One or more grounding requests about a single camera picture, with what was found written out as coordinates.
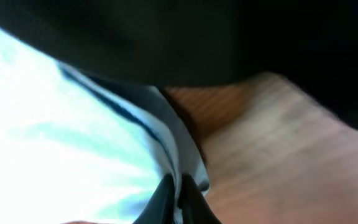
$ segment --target black fabric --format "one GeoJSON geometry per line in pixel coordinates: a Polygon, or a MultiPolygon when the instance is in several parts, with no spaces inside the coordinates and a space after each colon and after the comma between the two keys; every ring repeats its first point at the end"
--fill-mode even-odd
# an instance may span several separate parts
{"type": "Polygon", "coordinates": [[[0,0],[0,27],[105,80],[205,86],[280,73],[358,128],[356,0],[0,0]]]}

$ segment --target light blue fabric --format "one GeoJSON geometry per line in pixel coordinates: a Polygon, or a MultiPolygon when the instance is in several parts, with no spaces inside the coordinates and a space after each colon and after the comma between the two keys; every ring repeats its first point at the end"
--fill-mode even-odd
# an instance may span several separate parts
{"type": "MultiPolygon", "coordinates": [[[[120,84],[121,92],[126,91],[126,95],[132,98],[132,102],[130,103],[120,96],[101,88],[89,78],[80,74],[75,68],[64,64],[62,64],[62,67],[64,70],[70,72],[70,76],[79,83],[91,89],[92,92],[97,92],[98,95],[101,95],[99,98],[107,98],[114,102],[114,104],[117,103],[123,106],[128,113],[136,114],[137,119],[142,125],[151,129],[160,130],[160,132],[154,132],[151,135],[157,135],[156,138],[158,142],[162,143],[168,159],[170,159],[170,164],[174,167],[173,176],[175,177],[177,186],[176,199],[180,193],[181,173],[190,174],[199,188],[203,189],[201,192],[203,195],[208,193],[209,179],[198,148],[182,120],[156,87],[130,85],[127,83],[120,84]],[[168,139],[166,142],[171,145],[166,145],[164,139],[168,139]]],[[[176,221],[175,223],[183,222],[181,210],[178,207],[175,208],[174,219],[176,221]]]]}
{"type": "Polygon", "coordinates": [[[0,30],[0,223],[132,223],[167,173],[177,199],[180,156],[167,125],[75,74],[156,141],[60,72],[0,30]]]}

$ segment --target white fabric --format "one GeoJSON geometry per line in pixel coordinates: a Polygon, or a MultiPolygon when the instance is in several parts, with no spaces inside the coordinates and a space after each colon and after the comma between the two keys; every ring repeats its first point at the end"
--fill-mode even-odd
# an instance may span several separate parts
{"type": "Polygon", "coordinates": [[[76,76],[136,114],[161,142],[0,30],[0,223],[132,223],[167,173],[177,199],[179,156],[167,126],[76,76]]]}

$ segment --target blurry surface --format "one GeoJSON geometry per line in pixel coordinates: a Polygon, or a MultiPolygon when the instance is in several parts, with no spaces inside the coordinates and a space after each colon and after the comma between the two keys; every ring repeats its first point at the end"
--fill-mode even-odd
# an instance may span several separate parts
{"type": "Polygon", "coordinates": [[[278,76],[252,86],[249,110],[204,143],[216,216],[223,223],[358,223],[358,131],[278,76]]]}
{"type": "Polygon", "coordinates": [[[169,94],[189,112],[201,139],[244,114],[250,101],[250,83],[209,88],[169,88],[169,94]]]}

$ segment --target black object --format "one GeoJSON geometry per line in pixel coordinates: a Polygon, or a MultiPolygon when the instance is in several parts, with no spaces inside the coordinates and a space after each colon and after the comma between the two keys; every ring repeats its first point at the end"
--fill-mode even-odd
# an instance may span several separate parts
{"type": "Polygon", "coordinates": [[[167,174],[134,224],[172,224],[174,195],[173,179],[167,174]]]}
{"type": "MultiPolygon", "coordinates": [[[[172,224],[174,194],[172,176],[167,174],[134,224],[172,224]]],[[[221,224],[189,174],[182,176],[179,206],[183,210],[183,224],[221,224]]]]}
{"type": "Polygon", "coordinates": [[[105,80],[281,73],[358,129],[358,0],[0,0],[0,27],[105,80]]]}

